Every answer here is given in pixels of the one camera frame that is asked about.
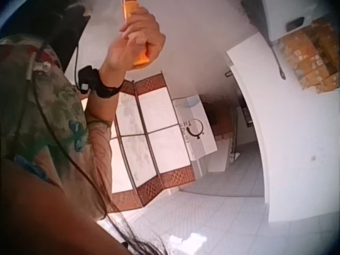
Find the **orange object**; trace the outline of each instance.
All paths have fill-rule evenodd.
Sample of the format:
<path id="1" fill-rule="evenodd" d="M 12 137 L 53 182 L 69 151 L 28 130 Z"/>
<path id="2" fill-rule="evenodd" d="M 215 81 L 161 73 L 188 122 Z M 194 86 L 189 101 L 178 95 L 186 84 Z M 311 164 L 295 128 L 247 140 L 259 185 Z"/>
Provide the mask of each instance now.
<path id="1" fill-rule="evenodd" d="M 131 12 L 133 12 L 135 9 L 139 7 L 139 4 L 136 0 L 123 0 L 123 15 L 124 20 L 127 20 L 131 16 Z M 147 64 L 150 62 L 149 58 L 146 56 L 147 49 L 145 49 L 139 54 L 136 61 L 133 63 L 133 65 L 142 65 Z"/>

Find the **white tiled floor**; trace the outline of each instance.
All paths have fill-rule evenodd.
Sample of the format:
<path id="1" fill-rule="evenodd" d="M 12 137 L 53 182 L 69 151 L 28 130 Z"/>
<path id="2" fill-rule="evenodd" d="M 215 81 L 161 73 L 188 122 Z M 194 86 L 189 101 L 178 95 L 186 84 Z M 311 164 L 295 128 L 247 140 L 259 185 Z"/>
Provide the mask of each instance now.
<path id="1" fill-rule="evenodd" d="M 159 245 L 161 237 L 176 255 L 321 255 L 336 240 L 338 217 L 268 223 L 263 198 L 177 192 L 130 225 L 143 240 Z"/>
<path id="2" fill-rule="evenodd" d="M 220 173 L 208 173 L 182 189 L 184 192 L 222 197 L 263 197 L 264 175 L 257 142 L 241 145 L 241 155 Z"/>

